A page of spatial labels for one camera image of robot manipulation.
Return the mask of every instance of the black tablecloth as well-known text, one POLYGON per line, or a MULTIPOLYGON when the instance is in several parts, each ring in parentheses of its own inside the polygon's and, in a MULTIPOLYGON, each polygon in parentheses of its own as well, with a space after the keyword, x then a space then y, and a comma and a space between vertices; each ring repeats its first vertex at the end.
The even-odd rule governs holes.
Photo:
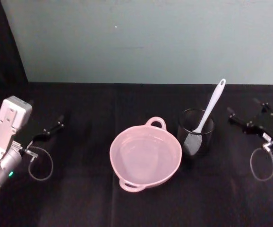
POLYGON ((227 107, 251 117, 260 107, 273 107, 273 86, 227 85, 213 110, 216 129, 209 154, 182 160, 165 184, 140 193, 119 186, 109 161, 113 139, 124 129, 160 116, 173 135, 178 113, 205 108, 215 86, 42 84, 0 86, 0 105, 16 95, 34 100, 29 124, 18 142, 70 114, 64 131, 44 144, 54 160, 46 182, 27 174, 25 157, 0 190, 0 226, 216 226, 273 227, 273 178, 256 181, 249 166, 262 144, 228 124, 227 107))

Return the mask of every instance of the bowl handle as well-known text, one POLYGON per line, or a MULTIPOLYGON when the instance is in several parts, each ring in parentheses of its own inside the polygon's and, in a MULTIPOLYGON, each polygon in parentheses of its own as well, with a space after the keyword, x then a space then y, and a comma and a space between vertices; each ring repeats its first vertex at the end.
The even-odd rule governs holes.
POLYGON ((159 122, 162 126, 162 129, 167 130, 166 123, 161 117, 152 117, 147 122, 146 125, 151 125, 153 122, 159 122))
POLYGON ((142 185, 135 186, 135 187, 134 187, 134 185, 132 185, 133 186, 132 187, 132 186, 129 186, 129 184, 132 185, 131 183, 129 183, 123 179, 119 180, 119 185, 121 186, 122 189, 124 189, 127 192, 140 192, 145 189, 145 186, 142 186, 142 185))

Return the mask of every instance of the glass cup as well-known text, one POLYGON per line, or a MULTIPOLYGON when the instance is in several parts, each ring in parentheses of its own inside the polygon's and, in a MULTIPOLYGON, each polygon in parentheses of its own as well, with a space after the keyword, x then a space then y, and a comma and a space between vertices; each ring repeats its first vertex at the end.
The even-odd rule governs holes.
POLYGON ((207 154, 214 130, 214 120, 211 116, 205 122, 201 133, 193 132, 203 118, 205 110, 187 109, 179 115, 177 139, 182 146, 183 155, 195 158, 207 154))

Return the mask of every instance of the black curtain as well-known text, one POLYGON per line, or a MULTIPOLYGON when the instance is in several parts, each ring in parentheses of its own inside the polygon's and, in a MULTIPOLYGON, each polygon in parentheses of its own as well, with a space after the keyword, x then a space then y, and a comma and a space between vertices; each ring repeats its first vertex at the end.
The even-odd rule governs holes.
POLYGON ((14 36, 0 1, 0 82, 26 83, 27 77, 14 36))

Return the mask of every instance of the pink bowl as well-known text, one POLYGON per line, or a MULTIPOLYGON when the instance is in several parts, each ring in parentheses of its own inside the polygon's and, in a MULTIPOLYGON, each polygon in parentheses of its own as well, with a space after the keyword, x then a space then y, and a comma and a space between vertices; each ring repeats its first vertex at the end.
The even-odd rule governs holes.
POLYGON ((121 132, 110 147, 111 165, 127 192, 139 192, 167 181, 178 169, 182 149, 160 117, 121 132), (162 128, 152 126, 159 122, 162 128))

